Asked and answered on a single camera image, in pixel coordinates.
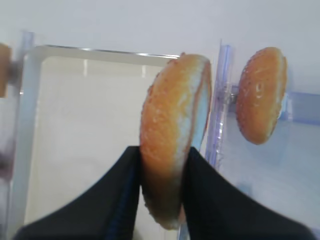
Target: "bun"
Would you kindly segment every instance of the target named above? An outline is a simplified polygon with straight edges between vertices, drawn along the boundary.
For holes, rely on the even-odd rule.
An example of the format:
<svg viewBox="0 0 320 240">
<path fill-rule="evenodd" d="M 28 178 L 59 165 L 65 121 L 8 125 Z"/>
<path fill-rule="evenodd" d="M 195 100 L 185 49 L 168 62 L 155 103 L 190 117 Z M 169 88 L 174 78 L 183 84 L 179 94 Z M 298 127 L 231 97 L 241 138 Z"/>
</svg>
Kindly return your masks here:
<svg viewBox="0 0 320 240">
<path fill-rule="evenodd" d="M 211 64 L 201 55 L 171 60 L 148 89 L 140 126 L 142 193 L 155 221 L 177 229 L 191 146 L 200 149 L 211 103 Z"/>
<path fill-rule="evenodd" d="M 9 80 L 9 67 L 11 48 L 0 43 L 0 98 L 6 96 L 7 83 Z"/>
<path fill-rule="evenodd" d="M 276 47 L 251 57 L 241 74 L 236 120 L 242 135 L 260 145 L 272 135 L 287 84 L 287 59 Z"/>
</svg>

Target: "golden brown bun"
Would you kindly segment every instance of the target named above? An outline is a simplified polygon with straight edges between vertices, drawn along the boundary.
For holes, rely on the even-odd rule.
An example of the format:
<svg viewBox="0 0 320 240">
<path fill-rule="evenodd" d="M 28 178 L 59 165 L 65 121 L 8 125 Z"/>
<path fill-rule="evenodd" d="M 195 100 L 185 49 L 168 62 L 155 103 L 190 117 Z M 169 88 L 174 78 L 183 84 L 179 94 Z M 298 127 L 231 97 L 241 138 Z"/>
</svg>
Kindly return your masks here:
<svg viewBox="0 0 320 240">
<path fill-rule="evenodd" d="M 9 79 L 11 48 L 0 43 L 0 98 L 5 97 Z"/>
<path fill-rule="evenodd" d="M 236 120 L 251 143 L 265 143 L 272 135 L 287 84 L 287 60 L 276 47 L 251 57 L 243 69 L 236 101 Z"/>
<path fill-rule="evenodd" d="M 190 147 L 200 149 L 211 94 L 210 61 L 184 54 L 157 75 L 143 105 L 142 192 L 151 215 L 168 230 L 179 225 L 183 168 Z"/>
</svg>

